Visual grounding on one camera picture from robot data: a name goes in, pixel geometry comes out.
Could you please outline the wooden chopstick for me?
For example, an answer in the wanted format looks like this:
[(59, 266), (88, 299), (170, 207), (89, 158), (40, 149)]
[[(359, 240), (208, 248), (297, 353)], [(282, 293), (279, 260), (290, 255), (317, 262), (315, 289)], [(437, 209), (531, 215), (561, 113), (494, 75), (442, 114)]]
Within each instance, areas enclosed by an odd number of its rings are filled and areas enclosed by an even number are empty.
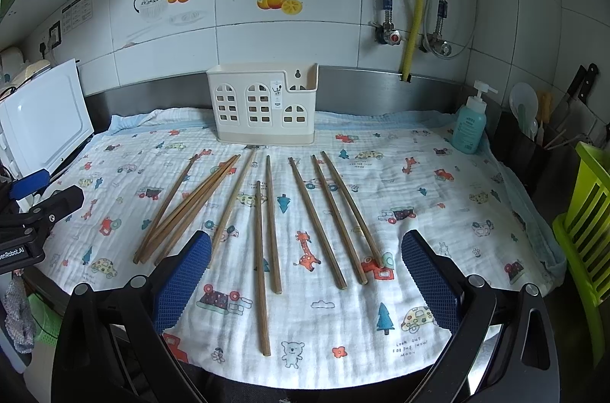
[(135, 256), (133, 257), (133, 260), (132, 260), (133, 263), (137, 264), (138, 261), (140, 260), (141, 254), (143, 253), (143, 251), (145, 250), (148, 242), (152, 238), (153, 231), (155, 231), (156, 226), (160, 223), (160, 220), (163, 217), (163, 214), (167, 210), (167, 207), (169, 206), (169, 204), (172, 201), (174, 195), (176, 194), (176, 192), (178, 191), (179, 187), (181, 186), (184, 178), (188, 175), (190, 169), (192, 168), (192, 166), (194, 165), (194, 163), (198, 159), (199, 159), (199, 155), (197, 155), (197, 154), (194, 154), (189, 159), (188, 164), (186, 165), (186, 167), (184, 167), (184, 170), (181, 172), (181, 174), (179, 175), (178, 179), (176, 180), (176, 182), (174, 183), (174, 185), (170, 189), (169, 193), (167, 194), (167, 197), (165, 198), (165, 200), (163, 201), (163, 203), (159, 207), (159, 210), (158, 210), (157, 214), (155, 215), (155, 217), (153, 218), (152, 222), (150, 223), (148, 231), (147, 231), (147, 234), (142, 239), (141, 244), (138, 245), (138, 249), (136, 249)]
[(269, 323), (267, 311), (267, 295), (265, 285), (265, 261), (263, 243), (263, 211), (262, 185), (255, 183), (255, 263), (257, 264), (257, 328), (260, 352), (264, 356), (271, 355), (269, 338)]
[(246, 178), (246, 176), (249, 173), (250, 167), (251, 167), (251, 163), (253, 160), (254, 155), (257, 153), (257, 148), (251, 148), (249, 155), (246, 158), (244, 167), (242, 167), (242, 171), (238, 176), (238, 179), (236, 180), (233, 188), (231, 189), (231, 193), (230, 196), (228, 197), (228, 203), (226, 203), (226, 206), (223, 210), (222, 216), (220, 218), (219, 224), (218, 224), (218, 228), (216, 230), (216, 233), (214, 235), (214, 238), (212, 240), (212, 255), (211, 255), (211, 260), (213, 260), (216, 251), (218, 249), (219, 244), (221, 243), (222, 237), (224, 235), (229, 235), (230, 233), (226, 230), (228, 228), (228, 221), (231, 218), (231, 213), (233, 213), (234, 211), (234, 207), (235, 207), (235, 203), (237, 200), (237, 196), (241, 190), (241, 187), (243, 185), (243, 182)]
[(342, 219), (339, 208), (335, 202), (334, 196), (332, 195), (332, 191), (330, 189), (329, 184), (326, 181), (326, 177), (324, 175), (321, 166), (318, 163), (315, 155), (311, 156), (311, 160), (314, 166), (314, 170), (316, 175), (318, 176), (319, 183), (321, 183), (321, 189), (324, 192), (327, 203), (330, 207), (330, 211), (332, 213), (333, 219), (337, 226), (337, 230), (339, 232), (341, 241), (345, 248), (348, 258), (350, 259), (350, 263), (352, 264), (353, 271), (355, 272), (357, 279), (361, 285), (366, 285), (368, 283), (368, 279), (366, 277), (365, 272), (362, 269), (359, 256), (357, 255), (357, 251), (355, 246), (353, 246), (353, 241), (350, 238), (350, 234), (347, 231), (346, 225)]
[(279, 253), (277, 246), (277, 234), (275, 224), (274, 192), (272, 179), (272, 161), (269, 155), (266, 156), (266, 186), (267, 186), (267, 216), (269, 227), (270, 245), (270, 268), (272, 274), (272, 291), (276, 295), (282, 294), (281, 272), (279, 265)]
[(154, 253), (157, 252), (158, 254), (160, 250), (163, 249), (163, 241), (170, 237), (170, 234), (173, 232), (173, 229), (177, 228), (179, 220), (184, 217), (185, 214), (188, 212), (188, 208), (196, 201), (199, 196), (203, 194), (205, 187), (213, 181), (214, 176), (228, 161), (224, 161), (214, 174), (212, 174), (204, 182), (199, 184), (195, 192), (193, 192), (187, 199), (184, 199), (184, 201), (179, 206), (177, 206), (177, 208), (172, 213), (170, 213), (167, 218), (164, 218), (163, 221), (161, 221), (160, 224), (156, 226), (155, 231), (153, 231), (152, 238), (150, 239), (145, 250), (141, 254), (138, 263), (148, 262), (148, 260), (150, 260)]
[(295, 181), (300, 192), (300, 196), (303, 199), (303, 203), (307, 210), (307, 214), (313, 224), (313, 227), (315, 229), (316, 234), (318, 235), (319, 240), (321, 241), (321, 247), (323, 247), (327, 262), (329, 264), (329, 267), (331, 268), (335, 284), (341, 291), (345, 291), (347, 288), (347, 283), (340, 269), (339, 263), (337, 262), (336, 255), (327, 237), (325, 228), (319, 220), (318, 212), (316, 212), (314, 208), (314, 204), (312, 203), (311, 197), (309, 196), (308, 190), (298, 170), (296, 161), (292, 157), (289, 157), (289, 166), (292, 169), (292, 174), (294, 175)]
[(380, 254), (379, 247), (377, 247), (359, 207), (357, 206), (355, 200), (353, 199), (352, 195), (350, 194), (350, 191), (348, 190), (341, 175), (339, 174), (339, 171), (337, 171), (335, 165), (333, 164), (333, 161), (331, 161), (330, 156), (325, 151), (321, 151), (321, 157), (323, 158), (323, 160), (325, 161), (325, 164), (329, 168), (329, 170), (332, 174), (332, 179), (339, 186), (339, 188), (346, 200), (347, 205), (350, 207), (350, 210), (353, 213), (353, 216), (356, 218), (357, 223), (359, 224), (359, 228), (361, 229), (361, 231), (365, 237), (365, 240), (370, 248), (371, 255), (372, 255), (373, 259), (375, 260), (375, 263), (378, 266), (381, 266), (382, 265), (382, 255)]
[(159, 265), (160, 262), (172, 251), (177, 241), (179, 241), (185, 231), (187, 231), (187, 228), (190, 227), (192, 221), (196, 219), (196, 215), (199, 214), (199, 211), (202, 210), (203, 206), (205, 206), (205, 204), (209, 201), (210, 197), (213, 196), (215, 190), (218, 189), (218, 186), (223, 182), (239, 158), (239, 155), (231, 157), (231, 159), (217, 172), (213, 181), (205, 187), (203, 194), (199, 196), (188, 208), (188, 212), (179, 220), (177, 228), (174, 228), (173, 232), (170, 234), (170, 237), (163, 241), (163, 249), (161, 249), (160, 252), (155, 256), (155, 266)]

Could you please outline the white appliance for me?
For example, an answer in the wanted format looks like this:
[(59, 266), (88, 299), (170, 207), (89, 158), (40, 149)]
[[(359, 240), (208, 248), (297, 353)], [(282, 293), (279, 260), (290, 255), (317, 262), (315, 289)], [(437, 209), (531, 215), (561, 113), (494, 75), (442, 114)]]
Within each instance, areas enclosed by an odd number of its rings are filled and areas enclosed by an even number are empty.
[(74, 59), (34, 75), (1, 100), (1, 164), (16, 179), (54, 173), (92, 135)]

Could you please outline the printed white muslin cloth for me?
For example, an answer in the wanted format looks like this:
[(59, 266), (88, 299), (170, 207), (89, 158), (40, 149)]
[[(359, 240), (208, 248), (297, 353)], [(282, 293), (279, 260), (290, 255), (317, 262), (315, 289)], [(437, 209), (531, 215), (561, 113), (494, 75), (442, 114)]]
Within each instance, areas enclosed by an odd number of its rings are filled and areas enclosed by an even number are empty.
[[(565, 256), (517, 177), (482, 144), (475, 154), (450, 142), (449, 114), (382, 116), (321, 113), (305, 147), (257, 148), (208, 271), (165, 337), (173, 352), (219, 376), (283, 389), (339, 389), (406, 375), (431, 365), (449, 340), (426, 306), (400, 253), (417, 230), (466, 275), (518, 289), (551, 291)], [(197, 214), (190, 231), (214, 237), (250, 147), (218, 142), (212, 113), (155, 110), (116, 116), (96, 135), (55, 189), (75, 185), (80, 210), (60, 221), (39, 270), (61, 291), (95, 289), (147, 275), (133, 263), (138, 245), (189, 159), (199, 155), (165, 213), (172, 212), (220, 165), (236, 166)], [(379, 247), (378, 266), (356, 218), (321, 157), (333, 161)], [(282, 294), (272, 291), (266, 156), (272, 161)], [(315, 173), (315, 155), (357, 251), (361, 285)], [(311, 197), (347, 288), (341, 291), (300, 196), (289, 157)], [(260, 352), (255, 263), (255, 183), (262, 185), (265, 285), (271, 355)]]

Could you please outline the black utensil container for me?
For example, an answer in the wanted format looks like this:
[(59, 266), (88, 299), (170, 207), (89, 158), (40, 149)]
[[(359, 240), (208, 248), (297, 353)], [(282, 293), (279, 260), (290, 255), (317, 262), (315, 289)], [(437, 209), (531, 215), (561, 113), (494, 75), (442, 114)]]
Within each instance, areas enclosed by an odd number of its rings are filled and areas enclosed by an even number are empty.
[(509, 111), (499, 115), (490, 145), (494, 156), (518, 177), (547, 221), (568, 210), (579, 167), (573, 146), (544, 149), (536, 145), (520, 132)]

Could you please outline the green plastic dish rack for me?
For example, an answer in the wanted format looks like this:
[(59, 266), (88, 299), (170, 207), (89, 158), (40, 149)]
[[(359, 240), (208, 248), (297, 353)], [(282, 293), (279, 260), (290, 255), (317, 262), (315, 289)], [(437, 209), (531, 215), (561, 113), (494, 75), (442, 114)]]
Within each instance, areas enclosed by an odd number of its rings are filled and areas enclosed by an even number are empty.
[(598, 364), (606, 351), (600, 307), (609, 300), (609, 154), (584, 142), (576, 152), (580, 164), (570, 206), (552, 229), (580, 295)]

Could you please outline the teal soap pump bottle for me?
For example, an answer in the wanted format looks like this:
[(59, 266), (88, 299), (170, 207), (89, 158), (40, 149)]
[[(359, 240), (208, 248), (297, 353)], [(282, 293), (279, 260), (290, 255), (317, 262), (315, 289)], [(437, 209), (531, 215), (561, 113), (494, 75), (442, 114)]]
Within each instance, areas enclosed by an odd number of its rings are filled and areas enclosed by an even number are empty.
[(457, 113), (452, 136), (453, 147), (465, 154), (477, 151), (487, 124), (487, 103), (483, 94), (497, 93), (495, 88), (480, 80), (475, 80), (474, 88), (477, 93), (470, 95)]

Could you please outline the white ladle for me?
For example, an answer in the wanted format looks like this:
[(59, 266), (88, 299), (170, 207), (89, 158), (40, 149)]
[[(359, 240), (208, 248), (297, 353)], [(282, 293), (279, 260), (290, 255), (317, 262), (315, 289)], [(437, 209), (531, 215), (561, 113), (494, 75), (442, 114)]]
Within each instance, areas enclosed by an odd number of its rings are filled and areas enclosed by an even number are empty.
[(532, 140), (538, 132), (536, 114), (538, 114), (539, 102), (536, 91), (527, 83), (515, 84), (510, 91), (509, 105), (517, 119), (519, 129), (523, 135)]

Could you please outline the cream plastic utensil holder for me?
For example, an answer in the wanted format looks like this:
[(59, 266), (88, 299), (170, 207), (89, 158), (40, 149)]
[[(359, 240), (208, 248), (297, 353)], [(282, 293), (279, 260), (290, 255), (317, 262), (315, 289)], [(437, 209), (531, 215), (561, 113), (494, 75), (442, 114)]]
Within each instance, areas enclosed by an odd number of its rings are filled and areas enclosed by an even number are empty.
[(207, 70), (218, 140), (302, 146), (314, 141), (318, 65), (220, 64)]

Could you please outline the metal water valve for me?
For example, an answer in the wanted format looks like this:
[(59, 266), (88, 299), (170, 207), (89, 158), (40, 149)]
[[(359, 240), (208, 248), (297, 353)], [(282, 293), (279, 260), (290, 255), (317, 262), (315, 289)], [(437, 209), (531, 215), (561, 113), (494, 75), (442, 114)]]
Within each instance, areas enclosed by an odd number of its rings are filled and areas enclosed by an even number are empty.
[(452, 55), (452, 45), (437, 33), (424, 34), (420, 50), (424, 53), (431, 53), (440, 59), (449, 59)]

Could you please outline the wall socket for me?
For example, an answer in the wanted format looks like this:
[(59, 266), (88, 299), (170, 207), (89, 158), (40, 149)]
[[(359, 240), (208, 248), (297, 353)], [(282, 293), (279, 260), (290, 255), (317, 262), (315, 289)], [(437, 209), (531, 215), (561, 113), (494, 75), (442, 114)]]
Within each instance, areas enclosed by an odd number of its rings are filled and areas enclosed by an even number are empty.
[(48, 47), (51, 50), (59, 47), (62, 43), (62, 34), (61, 34), (61, 22), (56, 21), (49, 29), (48, 29)]

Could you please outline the black-handled kitchen knife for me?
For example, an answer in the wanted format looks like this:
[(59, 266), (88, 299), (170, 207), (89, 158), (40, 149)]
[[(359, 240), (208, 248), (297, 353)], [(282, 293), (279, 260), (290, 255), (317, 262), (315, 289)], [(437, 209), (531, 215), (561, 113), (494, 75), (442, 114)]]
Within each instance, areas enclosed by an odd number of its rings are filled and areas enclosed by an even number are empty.
[(580, 122), (599, 75), (600, 70), (595, 63), (578, 67), (567, 92), (558, 100), (552, 113), (551, 126), (558, 132), (564, 128), (576, 127)]

